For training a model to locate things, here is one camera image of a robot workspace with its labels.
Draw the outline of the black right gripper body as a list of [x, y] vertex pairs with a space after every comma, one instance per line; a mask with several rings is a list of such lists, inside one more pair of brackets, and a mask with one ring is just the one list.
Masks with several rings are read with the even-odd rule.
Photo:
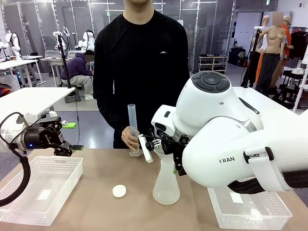
[[161, 139], [162, 148], [164, 151], [164, 154], [174, 154], [175, 157], [182, 157], [182, 153], [184, 148], [187, 146], [187, 144], [190, 141], [190, 138], [187, 136], [181, 135], [179, 141], [173, 140], [171, 137], [165, 135]]

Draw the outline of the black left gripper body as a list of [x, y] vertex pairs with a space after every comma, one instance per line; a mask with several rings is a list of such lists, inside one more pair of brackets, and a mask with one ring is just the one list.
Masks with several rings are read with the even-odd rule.
[[26, 128], [20, 135], [20, 150], [28, 151], [47, 148], [61, 150], [64, 142], [61, 129], [61, 125], [47, 126], [46, 128], [35, 126]]

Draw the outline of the person's right hand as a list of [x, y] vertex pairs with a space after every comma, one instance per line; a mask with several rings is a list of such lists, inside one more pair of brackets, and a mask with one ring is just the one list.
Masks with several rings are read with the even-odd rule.
[[127, 126], [125, 129], [123, 129], [121, 139], [131, 151], [134, 153], [138, 152], [139, 141], [138, 138], [131, 134], [130, 126]]

